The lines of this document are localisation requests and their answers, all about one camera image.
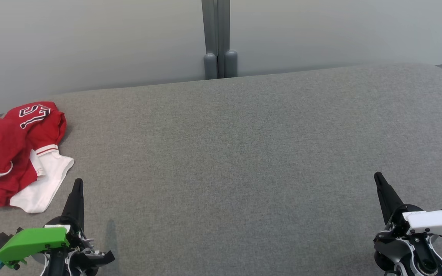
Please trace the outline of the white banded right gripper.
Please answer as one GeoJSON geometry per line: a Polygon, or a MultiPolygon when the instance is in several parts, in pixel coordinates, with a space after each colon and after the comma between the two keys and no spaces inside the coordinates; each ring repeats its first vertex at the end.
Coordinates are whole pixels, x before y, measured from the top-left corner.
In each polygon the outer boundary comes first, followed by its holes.
{"type": "MultiPolygon", "coordinates": [[[[381,172],[374,174],[374,181],[383,220],[387,224],[394,211],[404,203],[381,172]]],[[[442,210],[403,212],[398,215],[398,221],[392,222],[391,225],[402,229],[404,234],[399,234],[399,236],[419,233],[442,236],[442,210]]]]}

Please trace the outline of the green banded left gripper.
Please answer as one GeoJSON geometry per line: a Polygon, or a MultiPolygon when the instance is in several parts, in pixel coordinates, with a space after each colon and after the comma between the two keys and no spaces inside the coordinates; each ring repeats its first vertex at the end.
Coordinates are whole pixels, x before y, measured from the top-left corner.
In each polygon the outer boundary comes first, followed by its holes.
{"type": "Polygon", "coordinates": [[[80,245],[80,234],[84,230],[84,182],[77,178],[67,197],[61,216],[53,218],[43,227],[23,229],[14,236],[17,253],[0,260],[9,267],[24,262],[37,253],[50,253],[62,249],[68,253],[80,245]]]}

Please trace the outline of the grey fabric sofa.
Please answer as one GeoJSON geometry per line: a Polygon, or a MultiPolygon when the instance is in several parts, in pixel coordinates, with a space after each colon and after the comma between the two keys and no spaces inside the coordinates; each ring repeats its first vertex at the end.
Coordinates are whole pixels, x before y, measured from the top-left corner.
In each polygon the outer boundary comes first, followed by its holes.
{"type": "Polygon", "coordinates": [[[41,227],[84,180],[85,234],[116,260],[97,276],[383,276],[373,175],[442,208],[442,69],[342,67],[50,97],[75,164],[41,227]]]}

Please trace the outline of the grey partition frame post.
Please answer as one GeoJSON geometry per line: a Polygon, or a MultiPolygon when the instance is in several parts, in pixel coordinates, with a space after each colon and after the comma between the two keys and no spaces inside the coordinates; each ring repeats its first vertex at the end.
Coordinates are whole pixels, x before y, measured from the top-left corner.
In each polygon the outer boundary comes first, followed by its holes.
{"type": "Polygon", "coordinates": [[[230,47],[230,0],[201,0],[207,80],[238,77],[238,53],[230,47]]]}

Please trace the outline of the red jersey with white sleeves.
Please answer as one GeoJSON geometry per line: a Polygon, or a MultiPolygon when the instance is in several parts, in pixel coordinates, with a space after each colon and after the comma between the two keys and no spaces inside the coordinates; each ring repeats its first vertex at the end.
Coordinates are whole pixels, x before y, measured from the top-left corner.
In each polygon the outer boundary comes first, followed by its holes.
{"type": "Polygon", "coordinates": [[[31,145],[30,171],[34,172],[23,179],[26,186],[9,199],[9,205],[27,213],[42,213],[74,164],[74,159],[59,152],[67,130],[65,114],[54,102],[34,102],[9,110],[4,118],[26,132],[31,145]]]}

